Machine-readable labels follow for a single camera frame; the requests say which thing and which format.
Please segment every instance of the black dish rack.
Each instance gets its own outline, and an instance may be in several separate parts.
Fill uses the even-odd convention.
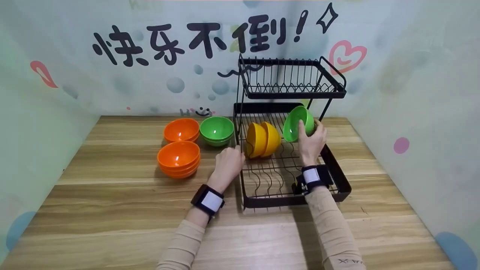
[[[339,83],[326,68],[332,68],[342,78]],[[324,117],[335,98],[347,93],[345,77],[324,57],[319,60],[244,59],[238,62],[237,102],[233,106],[235,139],[245,149],[250,123],[271,123],[280,134],[283,124],[299,102],[278,102],[277,99],[328,99],[320,116]],[[326,166],[334,184],[330,187],[337,202],[345,200],[351,187],[327,145],[319,162]],[[240,172],[244,208],[269,208],[306,204],[303,195],[293,192],[294,181],[301,174],[298,144],[282,137],[282,144],[270,157],[247,159]]]

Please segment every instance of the sleeve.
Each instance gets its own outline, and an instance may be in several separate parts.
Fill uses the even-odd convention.
[[[325,270],[365,270],[360,251],[330,191],[315,188],[305,196],[318,234]]]
[[[156,270],[189,270],[204,234],[204,228],[183,220],[158,262]]]

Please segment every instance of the left hand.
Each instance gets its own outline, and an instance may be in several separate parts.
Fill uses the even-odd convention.
[[[225,148],[215,157],[215,170],[208,179],[207,185],[219,193],[224,193],[230,183],[239,175],[245,155],[237,145],[235,148]]]

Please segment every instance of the wooden table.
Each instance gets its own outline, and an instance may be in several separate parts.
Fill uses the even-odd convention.
[[[102,117],[2,270],[154,269],[220,150],[202,150],[196,176],[157,169],[169,117]],[[339,204],[368,269],[453,269],[345,118],[326,118],[328,145],[353,188]],[[211,222],[193,269],[319,269],[306,206],[241,207],[239,181]]]

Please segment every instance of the pink dot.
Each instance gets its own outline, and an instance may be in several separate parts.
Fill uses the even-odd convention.
[[[410,146],[410,142],[408,141],[408,139],[405,137],[401,137],[401,138],[398,138],[393,144],[393,150],[397,154],[403,154],[408,150],[409,146]]]

